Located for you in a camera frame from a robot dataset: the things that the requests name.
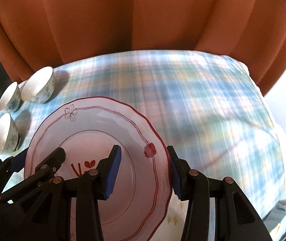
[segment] red flower design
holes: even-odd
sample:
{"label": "red flower design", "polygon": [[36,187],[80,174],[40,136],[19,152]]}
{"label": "red flower design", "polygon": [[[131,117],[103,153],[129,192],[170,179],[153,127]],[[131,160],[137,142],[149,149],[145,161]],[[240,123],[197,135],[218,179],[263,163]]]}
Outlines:
{"label": "red flower design", "polygon": [[151,158],[156,154],[156,149],[153,143],[149,143],[144,148],[145,157]]}
{"label": "red flower design", "polygon": [[85,161],[85,167],[92,168],[95,166],[95,160],[92,160],[91,162]]}

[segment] flower outline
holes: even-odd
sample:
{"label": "flower outline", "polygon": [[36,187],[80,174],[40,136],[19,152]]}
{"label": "flower outline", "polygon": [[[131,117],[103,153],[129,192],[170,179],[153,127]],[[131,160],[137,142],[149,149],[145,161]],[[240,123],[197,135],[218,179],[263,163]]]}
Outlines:
{"label": "flower outline", "polygon": [[74,104],[70,105],[69,108],[65,108],[65,118],[70,119],[71,121],[75,121],[75,115],[77,114],[77,109]]}

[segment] tablecloth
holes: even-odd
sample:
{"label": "tablecloth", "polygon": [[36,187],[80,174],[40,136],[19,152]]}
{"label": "tablecloth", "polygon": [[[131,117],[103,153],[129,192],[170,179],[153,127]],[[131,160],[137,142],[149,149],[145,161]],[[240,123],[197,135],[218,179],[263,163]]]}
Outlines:
{"label": "tablecloth", "polygon": [[[28,147],[42,121],[61,105],[107,96],[145,115],[191,168],[216,179],[233,177],[261,217],[283,193],[284,167],[274,121],[243,63],[196,51],[131,51],[69,63],[55,68],[54,75],[56,87],[48,102],[23,102],[11,113],[22,141],[15,153],[2,154],[1,159]],[[22,179],[21,171],[6,188]],[[164,226],[181,229],[185,213],[186,205],[172,198],[153,240],[179,240],[175,235],[180,230],[171,230],[165,239]]]}

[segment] white bowl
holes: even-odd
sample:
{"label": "white bowl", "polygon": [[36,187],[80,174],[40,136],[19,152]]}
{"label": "white bowl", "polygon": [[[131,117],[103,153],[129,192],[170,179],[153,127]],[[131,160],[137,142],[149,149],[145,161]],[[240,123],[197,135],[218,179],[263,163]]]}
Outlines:
{"label": "white bowl", "polygon": [[23,101],[44,103],[54,92],[55,78],[52,67],[47,66],[36,71],[26,82],[22,90]]}
{"label": "white bowl", "polygon": [[0,153],[14,151],[19,142],[19,134],[15,122],[9,113],[0,118]]}
{"label": "white bowl", "polygon": [[13,82],[4,91],[0,99],[0,111],[15,111],[20,104],[20,90],[17,82]]}

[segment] blue gripper pad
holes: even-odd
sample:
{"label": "blue gripper pad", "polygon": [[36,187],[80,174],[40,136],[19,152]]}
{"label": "blue gripper pad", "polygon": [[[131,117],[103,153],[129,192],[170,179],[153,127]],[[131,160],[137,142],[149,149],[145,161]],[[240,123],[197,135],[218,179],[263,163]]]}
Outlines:
{"label": "blue gripper pad", "polygon": [[181,199],[182,195],[183,195],[183,193],[182,193],[182,181],[179,177],[179,173],[178,173],[176,166],[172,160],[172,157],[170,159],[171,159],[171,178],[172,178],[172,186],[173,186],[174,194],[176,194],[178,196],[178,198]]}
{"label": "blue gripper pad", "polygon": [[113,189],[115,186],[116,177],[117,177],[119,165],[121,163],[121,159],[122,159],[122,149],[120,146],[118,146],[118,148],[115,151],[114,159],[110,166],[109,173],[107,174],[107,177],[106,177],[105,192],[104,192],[104,197],[106,199],[108,199],[110,195],[113,193]]}

